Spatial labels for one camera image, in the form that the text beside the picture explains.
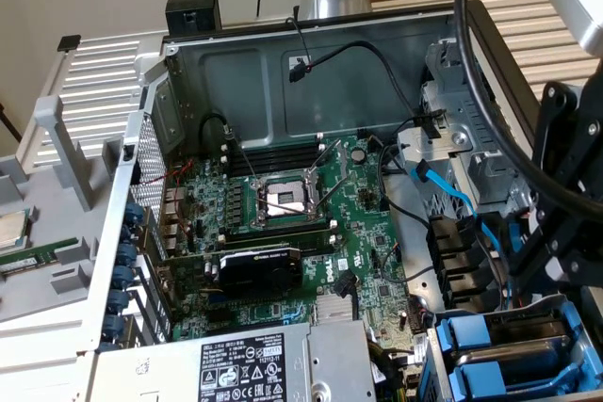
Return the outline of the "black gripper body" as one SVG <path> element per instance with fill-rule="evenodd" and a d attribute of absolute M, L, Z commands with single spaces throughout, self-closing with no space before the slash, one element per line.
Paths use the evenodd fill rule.
<path fill-rule="evenodd" d="M 602 60 L 588 78 L 579 98 L 579 110 L 583 115 L 601 115 L 603 99 Z"/>

